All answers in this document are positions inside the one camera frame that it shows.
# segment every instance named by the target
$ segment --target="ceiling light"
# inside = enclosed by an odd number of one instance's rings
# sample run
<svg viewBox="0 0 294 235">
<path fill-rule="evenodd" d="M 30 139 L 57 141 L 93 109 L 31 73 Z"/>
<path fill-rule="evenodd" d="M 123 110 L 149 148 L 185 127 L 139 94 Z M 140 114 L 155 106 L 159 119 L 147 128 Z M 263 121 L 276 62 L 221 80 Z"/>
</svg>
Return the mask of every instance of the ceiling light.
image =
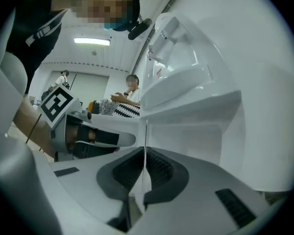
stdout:
<svg viewBox="0 0 294 235">
<path fill-rule="evenodd" d="M 96 38 L 74 38 L 76 44 L 93 44 L 93 45 L 110 45 L 110 40 L 96 39 Z"/>
</svg>

